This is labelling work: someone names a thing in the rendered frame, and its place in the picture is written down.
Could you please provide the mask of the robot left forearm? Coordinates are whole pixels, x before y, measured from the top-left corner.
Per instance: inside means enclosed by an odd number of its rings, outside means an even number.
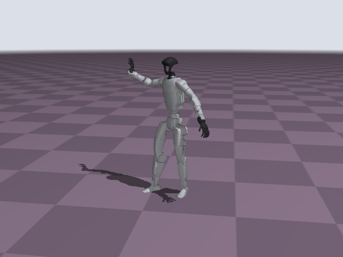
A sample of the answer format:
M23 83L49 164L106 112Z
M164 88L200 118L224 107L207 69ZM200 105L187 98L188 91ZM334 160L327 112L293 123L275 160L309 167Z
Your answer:
M196 113L196 117L198 118L198 117L201 117L201 119L204 119L205 120L205 118L204 118L204 116L203 116L203 112L202 112L202 109L201 109L201 103L200 103L200 101L199 101L199 99L196 97L196 96L194 96L194 97L192 97L192 100L194 101L194 105L193 105L193 108L194 108L194 110L195 110L195 113ZM198 120L197 120L198 121Z

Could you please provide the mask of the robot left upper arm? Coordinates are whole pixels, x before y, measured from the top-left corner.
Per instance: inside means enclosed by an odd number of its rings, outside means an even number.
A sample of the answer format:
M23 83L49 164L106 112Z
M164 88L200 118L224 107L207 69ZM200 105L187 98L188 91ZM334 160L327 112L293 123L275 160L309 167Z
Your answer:
M192 100L192 97L196 96L194 94L194 92L191 90L191 88L188 86L187 82L185 80L182 80L182 79L178 79L175 81L175 84L176 84L176 87L179 89L179 90L182 90L186 96L188 96L190 98L190 101L189 103L191 105L194 105L194 101Z

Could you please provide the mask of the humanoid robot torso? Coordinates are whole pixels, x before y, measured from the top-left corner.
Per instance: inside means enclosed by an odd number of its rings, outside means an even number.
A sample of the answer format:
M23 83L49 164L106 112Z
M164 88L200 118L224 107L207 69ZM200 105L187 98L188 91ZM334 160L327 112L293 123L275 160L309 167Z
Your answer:
M169 76L168 76L169 77ZM171 76L172 79L164 78L162 81L162 91L165 99L165 105L170 112L170 117L167 117L167 128L174 131L176 124L182 124L182 118L180 118L177 110L183 109L184 105L184 92L176 87L175 81L181 78L177 76ZM177 77L177 78L176 78Z

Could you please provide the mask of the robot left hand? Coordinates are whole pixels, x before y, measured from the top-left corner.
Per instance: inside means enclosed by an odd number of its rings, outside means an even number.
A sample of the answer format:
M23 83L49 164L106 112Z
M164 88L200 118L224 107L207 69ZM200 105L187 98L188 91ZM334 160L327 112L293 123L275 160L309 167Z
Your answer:
M199 132L200 132L201 128L203 130L203 134L201 135L201 137L204 135L203 138L207 138L209 136L210 132L208 130L207 125L205 124L205 120L201 119L201 117L198 117L197 120L200 124Z

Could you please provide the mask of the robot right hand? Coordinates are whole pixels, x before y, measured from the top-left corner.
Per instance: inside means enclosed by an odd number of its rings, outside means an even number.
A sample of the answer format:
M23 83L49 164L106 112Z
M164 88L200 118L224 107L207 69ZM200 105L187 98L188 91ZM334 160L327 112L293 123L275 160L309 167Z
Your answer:
M133 73L133 71L134 71L134 63L133 63L133 59L132 59L132 58L129 58L129 60L130 60L130 61L128 61L128 62L130 62L130 63L128 63L128 64L130 64L130 65L131 65L131 68L129 69L129 72L130 72L130 73Z

